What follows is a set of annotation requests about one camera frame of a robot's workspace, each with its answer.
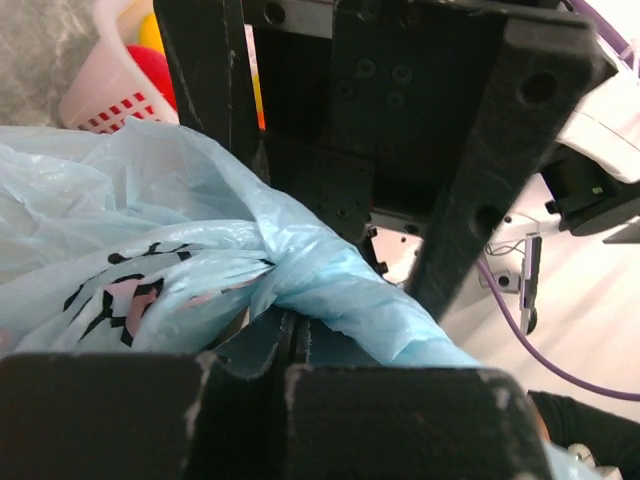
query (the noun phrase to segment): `yellow ball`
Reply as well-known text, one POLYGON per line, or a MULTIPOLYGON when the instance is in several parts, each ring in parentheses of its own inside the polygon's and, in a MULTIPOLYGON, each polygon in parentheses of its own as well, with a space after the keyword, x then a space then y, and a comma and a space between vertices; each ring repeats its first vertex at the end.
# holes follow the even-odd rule
POLYGON ((164 46, 162 45, 162 37, 160 36, 160 29, 158 28, 155 13, 147 15, 140 24, 138 44, 164 54, 164 46))

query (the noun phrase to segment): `person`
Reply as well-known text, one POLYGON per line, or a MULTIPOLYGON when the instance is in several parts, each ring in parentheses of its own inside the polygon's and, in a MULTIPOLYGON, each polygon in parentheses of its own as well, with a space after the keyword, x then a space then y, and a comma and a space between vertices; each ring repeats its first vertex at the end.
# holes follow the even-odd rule
POLYGON ((640 423, 571 397, 528 393, 543 438, 569 449, 585 445, 598 465, 618 467, 624 480, 640 480, 640 423))

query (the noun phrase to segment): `caster wheel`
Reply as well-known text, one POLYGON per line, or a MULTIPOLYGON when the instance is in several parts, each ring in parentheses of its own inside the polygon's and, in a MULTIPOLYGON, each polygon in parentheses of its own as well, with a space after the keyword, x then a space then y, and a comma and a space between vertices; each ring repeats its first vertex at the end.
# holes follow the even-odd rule
POLYGON ((527 326, 527 335, 531 334, 538 326, 538 311, 534 308, 531 311, 531 318, 529 318, 529 325, 527 326))

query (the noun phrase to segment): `white wall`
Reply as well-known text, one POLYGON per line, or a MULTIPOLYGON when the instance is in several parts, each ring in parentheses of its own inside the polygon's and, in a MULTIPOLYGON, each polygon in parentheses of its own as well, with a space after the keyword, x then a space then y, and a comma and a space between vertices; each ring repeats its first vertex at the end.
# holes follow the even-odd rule
MULTIPOLYGON (((640 0, 591 3, 626 38, 640 34, 640 0)), ((640 245, 604 245, 603 236, 559 234, 544 240, 538 328, 529 339, 551 361, 584 380, 640 393, 640 245)), ((388 277, 396 281, 406 276, 419 243, 408 236, 401 242, 402 237, 381 231, 375 240, 381 260, 389 263, 388 277)), ((517 253, 500 260, 514 269, 520 261, 517 253)), ((511 296, 509 303, 519 314, 517 298, 511 296)), ((480 288, 475 272, 442 326, 464 350, 510 372, 525 388, 571 395, 640 421, 640 403, 591 394, 538 364, 509 330, 488 291, 480 288)))

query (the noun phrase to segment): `person's arm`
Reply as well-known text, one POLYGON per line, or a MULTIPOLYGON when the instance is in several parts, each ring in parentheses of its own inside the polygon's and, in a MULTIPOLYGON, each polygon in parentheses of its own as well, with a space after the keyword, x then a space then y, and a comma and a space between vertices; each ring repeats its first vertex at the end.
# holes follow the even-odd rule
POLYGON ((640 424, 545 392, 529 392, 549 440, 559 447, 586 445, 601 465, 616 466, 625 480, 640 479, 640 424))

